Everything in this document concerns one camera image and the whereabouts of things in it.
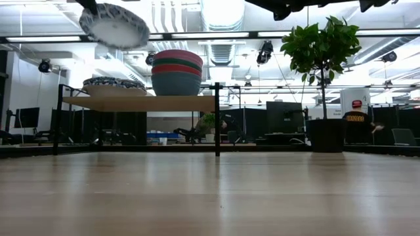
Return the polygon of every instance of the chair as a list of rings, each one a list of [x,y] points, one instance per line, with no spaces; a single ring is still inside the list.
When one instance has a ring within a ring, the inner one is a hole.
[[[393,128],[395,146],[417,146],[413,132],[409,128]]]

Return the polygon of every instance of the green leaves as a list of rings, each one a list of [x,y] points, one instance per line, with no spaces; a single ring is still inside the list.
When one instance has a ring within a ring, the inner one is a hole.
[[[331,81],[334,79],[334,76],[335,76],[334,71],[330,70],[329,71],[329,79],[331,79]]]
[[[309,77],[309,84],[311,85],[311,84],[313,84],[313,82],[315,81],[315,75],[311,75],[310,77]]]
[[[305,82],[307,77],[308,77],[308,74],[307,73],[304,73],[302,75],[302,82]]]
[[[290,70],[302,73],[302,81],[309,77],[309,83],[321,79],[314,71],[329,68],[329,78],[343,73],[341,66],[347,63],[347,58],[361,50],[356,37],[358,26],[348,25],[330,16],[325,29],[319,29],[318,24],[302,28],[297,26],[283,37],[281,51],[291,57]]]

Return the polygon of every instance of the computer screen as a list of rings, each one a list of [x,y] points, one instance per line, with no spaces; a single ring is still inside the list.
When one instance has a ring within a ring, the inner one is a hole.
[[[15,128],[36,128],[38,127],[39,108],[17,109],[14,118]]]
[[[267,123],[270,133],[302,132],[302,104],[296,102],[267,102]]]

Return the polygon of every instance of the shelf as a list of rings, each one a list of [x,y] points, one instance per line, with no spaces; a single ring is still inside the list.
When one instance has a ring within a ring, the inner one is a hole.
[[[95,111],[214,111],[214,96],[64,97],[63,102]]]

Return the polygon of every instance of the speckled bowl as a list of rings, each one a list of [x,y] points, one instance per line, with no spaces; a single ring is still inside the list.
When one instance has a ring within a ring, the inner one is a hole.
[[[98,15],[84,9],[79,24],[95,41],[117,49],[132,49],[147,45],[150,30],[145,21],[123,7],[99,3]]]
[[[146,96],[141,82],[113,77],[96,77],[83,82],[83,90],[94,97]]]

